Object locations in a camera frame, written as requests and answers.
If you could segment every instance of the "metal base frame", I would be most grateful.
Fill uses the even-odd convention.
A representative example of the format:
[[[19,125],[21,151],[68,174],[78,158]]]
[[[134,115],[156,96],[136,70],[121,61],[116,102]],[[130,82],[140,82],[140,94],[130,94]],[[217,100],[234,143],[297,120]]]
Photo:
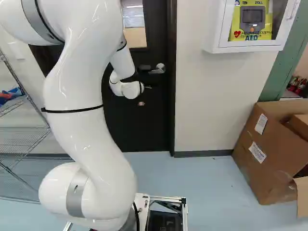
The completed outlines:
[[[163,196],[149,196],[142,193],[137,193],[135,204],[139,212],[140,231],[147,231],[149,221],[149,211],[152,204],[158,204],[166,209],[176,212],[182,216],[182,231],[188,231],[187,215],[188,206],[187,199],[184,197],[163,197]],[[72,222],[68,222],[63,231],[71,231],[73,227]]]

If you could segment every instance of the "aed device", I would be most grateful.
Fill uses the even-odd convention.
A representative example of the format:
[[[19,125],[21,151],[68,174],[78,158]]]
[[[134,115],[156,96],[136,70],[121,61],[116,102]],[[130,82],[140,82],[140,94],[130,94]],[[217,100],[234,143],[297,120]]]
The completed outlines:
[[[272,0],[236,0],[229,41],[271,40]]]

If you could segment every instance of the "door lever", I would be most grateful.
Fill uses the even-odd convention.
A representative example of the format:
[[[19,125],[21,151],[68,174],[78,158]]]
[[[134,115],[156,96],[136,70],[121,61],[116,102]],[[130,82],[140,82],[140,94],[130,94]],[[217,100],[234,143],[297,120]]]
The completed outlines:
[[[152,70],[152,71],[149,71],[149,74],[163,74],[166,72],[166,66],[164,64],[157,64],[156,65],[156,69],[155,70]]]

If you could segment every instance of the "baseboard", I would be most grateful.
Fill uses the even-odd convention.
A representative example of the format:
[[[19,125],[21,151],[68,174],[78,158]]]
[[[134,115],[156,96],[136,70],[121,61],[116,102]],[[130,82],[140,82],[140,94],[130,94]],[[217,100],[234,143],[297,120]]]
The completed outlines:
[[[183,157],[227,156],[227,155],[231,155],[232,152],[233,152],[233,150],[174,152],[174,157],[175,158],[183,158]]]

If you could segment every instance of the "white label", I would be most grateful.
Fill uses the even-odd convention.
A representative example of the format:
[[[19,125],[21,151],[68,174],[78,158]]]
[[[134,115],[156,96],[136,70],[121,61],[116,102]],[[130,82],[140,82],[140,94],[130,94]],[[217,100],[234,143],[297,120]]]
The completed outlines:
[[[252,143],[252,145],[249,148],[249,151],[254,155],[254,157],[257,159],[257,161],[260,162],[260,164],[265,160],[266,155],[262,150],[257,146],[255,142]]]
[[[264,114],[261,114],[255,126],[256,132],[262,135],[267,121],[268,121],[268,118]]]

